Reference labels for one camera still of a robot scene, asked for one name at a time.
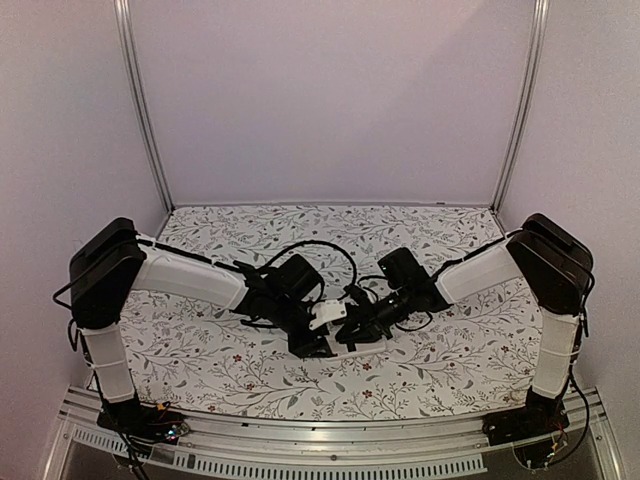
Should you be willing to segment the white remote control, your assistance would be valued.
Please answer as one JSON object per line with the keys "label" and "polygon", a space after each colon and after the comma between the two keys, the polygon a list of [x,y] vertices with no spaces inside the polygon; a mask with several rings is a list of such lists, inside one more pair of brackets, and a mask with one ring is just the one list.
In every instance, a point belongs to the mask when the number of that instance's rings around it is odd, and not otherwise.
{"label": "white remote control", "polygon": [[341,344],[333,337],[328,339],[333,356],[331,360],[349,359],[367,355],[373,355],[385,352],[387,350],[387,341],[381,339],[375,343],[354,343]]}

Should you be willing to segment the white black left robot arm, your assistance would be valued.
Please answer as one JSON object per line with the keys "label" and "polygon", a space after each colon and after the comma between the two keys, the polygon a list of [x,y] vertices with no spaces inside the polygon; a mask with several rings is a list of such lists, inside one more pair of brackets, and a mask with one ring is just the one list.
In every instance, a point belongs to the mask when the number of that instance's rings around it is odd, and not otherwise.
{"label": "white black left robot arm", "polygon": [[148,412],[136,396],[118,323],[135,290],[208,302],[251,320],[266,320],[287,337],[297,358],[329,358],[324,331],[314,332],[307,296],[322,283],[301,256],[282,265],[254,267],[209,260],[139,234],[132,220],[110,222],[71,258],[69,281],[53,300],[69,296],[64,307],[81,332],[111,419],[128,434],[148,426]]}

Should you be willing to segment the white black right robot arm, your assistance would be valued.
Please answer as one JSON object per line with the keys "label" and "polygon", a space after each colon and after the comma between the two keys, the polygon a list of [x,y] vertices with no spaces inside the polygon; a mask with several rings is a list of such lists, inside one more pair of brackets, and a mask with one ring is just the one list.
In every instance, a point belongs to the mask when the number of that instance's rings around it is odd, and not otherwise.
{"label": "white black right robot arm", "polygon": [[516,422],[524,435],[537,436],[555,420],[549,399],[559,398],[568,386],[580,338],[588,330],[594,265],[583,242],[541,213],[433,273],[411,250],[400,247],[378,261],[387,296],[372,301],[365,293],[350,291],[352,302],[336,340],[349,346],[373,343],[412,315],[439,314],[458,304],[477,306],[484,296],[505,303],[513,296],[509,290],[519,289],[531,303],[526,312],[539,318],[540,337],[528,388],[536,399],[518,412]]}

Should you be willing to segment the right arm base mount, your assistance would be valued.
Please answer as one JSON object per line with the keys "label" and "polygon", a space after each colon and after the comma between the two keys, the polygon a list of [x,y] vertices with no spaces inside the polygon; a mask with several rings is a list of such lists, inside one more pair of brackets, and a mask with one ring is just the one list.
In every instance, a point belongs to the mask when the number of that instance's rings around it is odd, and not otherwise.
{"label": "right arm base mount", "polygon": [[485,415],[482,432],[489,444],[495,446],[550,434],[568,426],[560,396],[548,398],[529,389],[524,406]]}

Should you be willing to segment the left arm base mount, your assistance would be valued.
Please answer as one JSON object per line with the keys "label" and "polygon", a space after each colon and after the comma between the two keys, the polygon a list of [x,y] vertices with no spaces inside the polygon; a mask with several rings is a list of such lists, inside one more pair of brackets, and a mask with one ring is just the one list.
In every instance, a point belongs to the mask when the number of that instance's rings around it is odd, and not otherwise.
{"label": "left arm base mount", "polygon": [[190,432],[184,415],[172,410],[170,401],[147,406],[137,396],[118,403],[104,400],[97,425],[144,444],[176,444]]}

